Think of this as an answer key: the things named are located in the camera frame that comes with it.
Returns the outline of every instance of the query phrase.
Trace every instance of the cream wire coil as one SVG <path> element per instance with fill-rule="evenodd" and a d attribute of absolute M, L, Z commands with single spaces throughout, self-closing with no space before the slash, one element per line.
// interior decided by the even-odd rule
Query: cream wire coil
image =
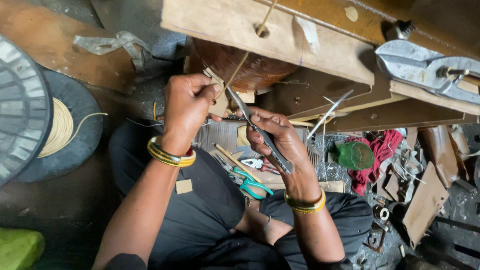
<path fill-rule="evenodd" d="M 60 151 L 67 146 L 77 136 L 80 127 L 83 122 L 93 115 L 108 115 L 103 112 L 92 113 L 85 116 L 78 124 L 77 130 L 72 136 L 73 132 L 73 118 L 68 110 L 67 106 L 60 100 L 53 98 L 53 121 L 52 129 L 48 135 L 47 142 L 43 146 L 42 151 L 38 155 L 39 158 L 43 158 Z"/>

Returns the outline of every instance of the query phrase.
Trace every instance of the rag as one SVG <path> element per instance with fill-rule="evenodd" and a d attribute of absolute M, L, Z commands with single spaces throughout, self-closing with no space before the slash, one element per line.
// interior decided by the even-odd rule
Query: rag
<path fill-rule="evenodd" d="M 369 169 L 361 171 L 354 171 L 348 169 L 348 175 L 352 178 L 352 190 L 361 196 L 365 193 L 367 187 L 367 181 L 375 183 L 380 174 L 380 164 L 387 158 L 393 156 L 394 150 L 398 147 L 398 144 L 402 141 L 402 135 L 400 132 L 391 129 L 385 130 L 382 138 L 375 138 L 373 141 L 369 141 L 365 138 L 355 138 L 353 136 L 348 137 L 345 142 L 359 141 L 363 142 L 370 147 L 375 156 L 373 165 Z"/>

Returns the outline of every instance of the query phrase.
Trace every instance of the red-handled pliers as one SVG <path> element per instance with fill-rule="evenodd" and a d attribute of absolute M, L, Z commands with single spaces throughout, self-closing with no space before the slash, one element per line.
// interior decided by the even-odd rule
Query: red-handled pliers
<path fill-rule="evenodd" d="M 268 172 L 280 175 L 277 169 L 274 169 L 265 165 L 270 163 L 266 157 L 263 157 L 262 159 L 242 160 L 241 162 L 249 167 L 257 168 L 261 172 L 268 171 Z"/>

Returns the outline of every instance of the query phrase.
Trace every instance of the gold bangle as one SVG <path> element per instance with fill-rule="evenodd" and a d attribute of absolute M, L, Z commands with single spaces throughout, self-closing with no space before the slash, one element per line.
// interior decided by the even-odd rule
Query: gold bangle
<path fill-rule="evenodd" d="M 320 190 L 322 191 L 322 194 L 320 195 L 320 198 L 316 202 L 314 202 L 311 205 L 302 205 L 297 202 L 294 202 L 292 199 L 288 197 L 287 190 L 285 190 L 284 197 L 285 197 L 285 202 L 287 203 L 292 210 L 302 213 L 302 214 L 312 214 L 320 209 L 322 209 L 325 205 L 325 191 L 323 188 L 320 187 Z"/>
<path fill-rule="evenodd" d="M 162 150 L 162 136 L 151 138 L 147 144 L 147 150 L 152 157 L 165 164 L 185 168 L 192 165 L 197 157 L 195 151 L 190 148 L 186 157 L 179 157 Z"/>

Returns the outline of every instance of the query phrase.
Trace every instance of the hole in board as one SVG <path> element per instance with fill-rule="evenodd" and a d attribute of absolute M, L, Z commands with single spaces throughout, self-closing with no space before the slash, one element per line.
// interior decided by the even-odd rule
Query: hole in board
<path fill-rule="evenodd" d="M 255 29 L 255 34 L 257 34 L 258 29 L 260 28 L 261 25 L 262 25 L 262 23 L 256 23 L 256 24 L 253 25 L 253 27 Z M 265 25 L 265 27 L 262 30 L 262 32 L 260 33 L 259 37 L 267 38 L 269 36 L 270 36 L 270 30 L 268 30 L 268 27 Z"/>

